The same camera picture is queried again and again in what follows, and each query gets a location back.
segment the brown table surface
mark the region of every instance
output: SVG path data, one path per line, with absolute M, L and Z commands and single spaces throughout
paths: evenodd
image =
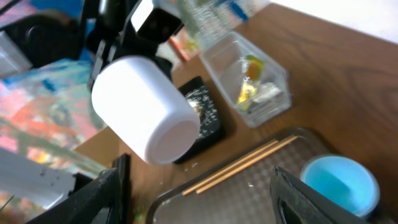
M 398 213 L 398 46 L 271 4 L 236 29 L 290 72 L 294 106 L 257 129 L 226 104 L 198 57 L 174 71 L 176 86 L 201 76 L 227 137 L 182 164 L 150 166 L 133 154 L 135 212 L 145 215 L 162 192 L 214 167 L 282 128 L 317 130 L 335 150 L 366 166 L 382 204 Z

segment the wooden chopstick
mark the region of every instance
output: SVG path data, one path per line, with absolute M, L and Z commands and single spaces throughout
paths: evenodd
M 227 178 L 237 174 L 238 172 L 241 172 L 242 170 L 244 170 L 245 168 L 255 164 L 256 162 L 260 161 L 261 159 L 267 157 L 268 155 L 272 154 L 273 152 L 276 152 L 278 149 L 284 147 L 285 145 L 289 144 L 290 142 L 296 140 L 298 137 L 297 136 L 290 136 L 287 139 L 284 139 L 283 141 L 281 141 L 280 143 L 278 143 L 278 145 L 276 145 L 275 147 L 273 147 L 272 149 L 266 151 L 265 153 L 261 154 L 258 157 L 255 157 L 254 159 L 248 161 L 247 163 L 237 167 L 236 169 L 232 170 L 231 172 L 228 172 L 227 174 L 223 175 L 222 177 L 214 180 L 213 182 L 205 185 L 204 187 L 199 188 L 196 193 L 200 194 L 203 193 L 204 191 L 214 187 L 215 185 L 221 183 L 222 181 L 226 180 Z
M 248 159 L 252 159 L 254 156 L 264 152 L 264 150 L 270 148 L 271 146 L 275 145 L 276 143 L 278 143 L 279 141 L 273 139 L 271 142 L 266 143 L 266 145 L 260 147 L 259 149 L 256 149 L 253 152 L 250 152 L 249 154 L 244 155 L 243 157 L 241 157 L 240 159 L 238 159 L 237 161 L 233 162 L 232 164 L 224 167 L 223 169 L 221 169 L 220 171 L 218 171 L 217 173 L 213 174 L 212 176 L 210 176 L 209 178 L 195 184 L 194 186 L 188 188 L 187 190 L 184 190 L 182 192 L 183 196 L 186 196 L 187 194 L 195 191 L 196 189 L 198 189 L 201 186 L 204 186 L 205 184 L 211 182 L 212 180 L 216 179 L 217 177 L 225 174 L 226 172 L 234 169 L 235 167 L 237 167 L 238 165 L 243 164 L 244 162 L 246 162 Z

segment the transparent plastic box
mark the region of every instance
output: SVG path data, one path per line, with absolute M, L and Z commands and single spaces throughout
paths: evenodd
M 253 95 L 239 102 L 243 85 L 248 80 L 248 55 L 263 62 L 259 79 L 253 84 Z M 292 105 L 287 85 L 287 72 L 270 56 L 242 37 L 231 32 L 200 54 L 200 58 L 230 107 L 251 128 L 271 119 Z

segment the gray tray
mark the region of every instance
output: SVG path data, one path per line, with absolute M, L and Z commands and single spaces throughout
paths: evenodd
M 271 139 L 283 140 L 293 134 L 299 138 L 224 182 L 200 195 L 195 192 L 186 196 L 182 195 L 183 190 L 207 178 L 249 151 Z M 303 128 L 282 130 L 242 155 L 161 195 L 152 204 L 146 223 L 275 223 L 269 193 L 272 168 L 279 166 L 299 177 L 303 166 L 310 159 L 328 153 L 330 151 L 310 131 Z

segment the blue cup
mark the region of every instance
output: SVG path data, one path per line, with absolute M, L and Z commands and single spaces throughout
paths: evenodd
M 379 203 L 379 185 L 372 173 L 346 157 L 318 157 L 303 168 L 300 179 L 360 218 L 366 218 Z

